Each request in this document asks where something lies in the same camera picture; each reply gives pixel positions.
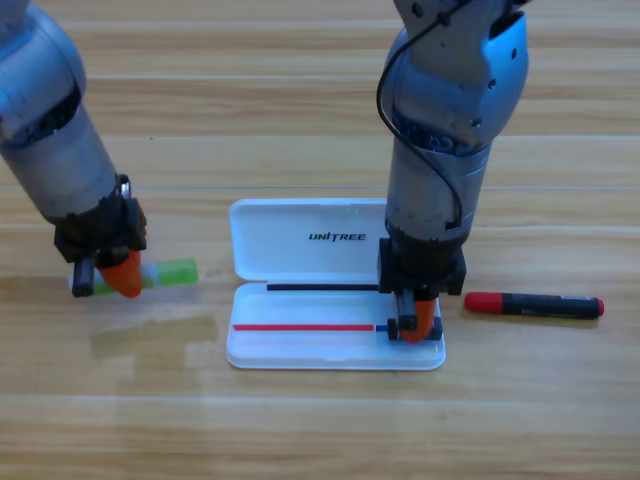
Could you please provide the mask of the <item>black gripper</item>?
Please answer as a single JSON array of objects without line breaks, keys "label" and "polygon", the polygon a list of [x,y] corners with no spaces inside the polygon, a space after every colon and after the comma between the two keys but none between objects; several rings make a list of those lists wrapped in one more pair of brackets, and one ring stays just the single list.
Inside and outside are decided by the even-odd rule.
[{"label": "black gripper", "polygon": [[116,176],[114,191],[95,208],[58,219],[54,245],[73,265],[73,296],[119,293],[137,297],[143,289],[140,267],[141,252],[147,247],[146,225],[125,174]]},{"label": "black gripper", "polygon": [[438,298],[461,294],[466,276],[464,236],[452,240],[421,241],[397,235],[382,238],[378,250],[378,291],[393,297],[389,329],[401,330],[410,344],[424,341],[439,329]]}]

